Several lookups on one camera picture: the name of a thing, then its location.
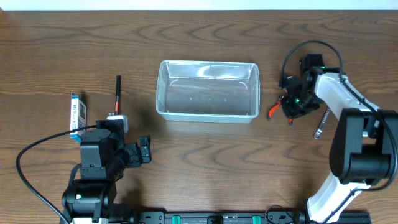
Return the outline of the blue white small box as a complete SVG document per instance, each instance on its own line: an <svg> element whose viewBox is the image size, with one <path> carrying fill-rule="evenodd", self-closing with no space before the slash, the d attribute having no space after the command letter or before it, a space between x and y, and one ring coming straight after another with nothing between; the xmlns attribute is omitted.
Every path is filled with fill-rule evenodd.
<svg viewBox="0 0 398 224"><path fill-rule="evenodd" d="M81 98L71 93L70 130L86 127L86 105Z"/></svg>

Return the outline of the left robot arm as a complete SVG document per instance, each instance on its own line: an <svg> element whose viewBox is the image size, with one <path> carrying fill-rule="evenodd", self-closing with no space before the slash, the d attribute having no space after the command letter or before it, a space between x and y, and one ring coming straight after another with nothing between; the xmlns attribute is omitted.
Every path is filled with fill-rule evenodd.
<svg viewBox="0 0 398 224"><path fill-rule="evenodd" d="M99 120L95 129L83 133L81 164L73 168L62 195L69 223L139 223L132 207L114 202L116 182L125 169L151 162L150 147L149 135L138 143L125 143L121 120Z"/></svg>

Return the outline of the silver combination wrench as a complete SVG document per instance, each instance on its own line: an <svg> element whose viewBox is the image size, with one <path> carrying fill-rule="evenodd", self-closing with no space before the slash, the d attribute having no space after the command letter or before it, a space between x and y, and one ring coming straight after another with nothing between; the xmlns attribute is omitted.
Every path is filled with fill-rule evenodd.
<svg viewBox="0 0 398 224"><path fill-rule="evenodd" d="M327 122L327 120L328 120L328 117L329 117L330 112L331 112L331 109L328 107L328 108L326 109L326 111L325 111L325 114L323 115L322 120L320 121L320 124L319 124L317 130L315 131L315 133L314 133L314 135L313 135L313 138L314 138L315 140L320 139L320 137L322 136L323 128L324 128L324 126L325 126L325 124L326 124L326 122Z"/></svg>

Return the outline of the red handled pliers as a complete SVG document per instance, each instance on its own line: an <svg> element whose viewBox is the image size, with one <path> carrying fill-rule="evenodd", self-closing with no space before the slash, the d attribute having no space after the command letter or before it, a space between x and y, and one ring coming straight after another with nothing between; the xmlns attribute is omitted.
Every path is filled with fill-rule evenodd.
<svg viewBox="0 0 398 224"><path fill-rule="evenodd" d="M267 120L268 120L268 121L271 120L272 115L274 114L274 112L275 112L280 106L281 106L281 102L280 102L280 100L277 100L276 104L275 104L273 107L271 107L271 108L269 109L269 111L267 112ZM288 119L288 124L289 124L290 126L292 126L292 125L293 125L293 119L289 118L289 119Z"/></svg>

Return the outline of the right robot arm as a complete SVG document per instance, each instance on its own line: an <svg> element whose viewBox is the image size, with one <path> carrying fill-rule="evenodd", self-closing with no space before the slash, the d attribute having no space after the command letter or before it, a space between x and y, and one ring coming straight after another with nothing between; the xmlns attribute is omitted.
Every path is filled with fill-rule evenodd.
<svg viewBox="0 0 398 224"><path fill-rule="evenodd" d="M327 105L338 119L329 153L330 174L306 201L296 223L336 223L362 192L397 171L397 112L370 103L338 67L328 67L320 54L300 59L299 77L282 77L287 94L280 100L293 120Z"/></svg>

